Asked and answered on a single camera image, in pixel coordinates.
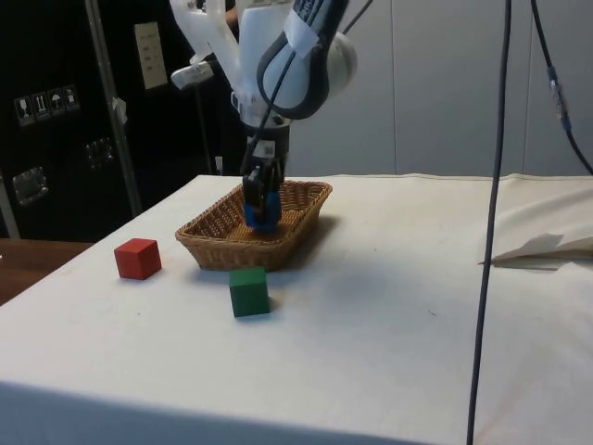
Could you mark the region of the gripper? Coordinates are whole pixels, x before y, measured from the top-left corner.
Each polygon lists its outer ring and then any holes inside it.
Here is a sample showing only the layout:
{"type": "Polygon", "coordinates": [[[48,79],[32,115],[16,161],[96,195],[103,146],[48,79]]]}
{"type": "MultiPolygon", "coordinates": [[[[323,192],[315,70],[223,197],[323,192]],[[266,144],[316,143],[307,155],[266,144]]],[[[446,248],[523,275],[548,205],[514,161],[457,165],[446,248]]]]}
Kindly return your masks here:
{"type": "Polygon", "coordinates": [[[253,162],[243,177],[246,208],[252,219],[265,217],[265,162],[269,161],[268,193],[277,193],[284,183],[285,158],[289,150],[290,127],[264,128],[246,126],[245,162],[253,162]]]}

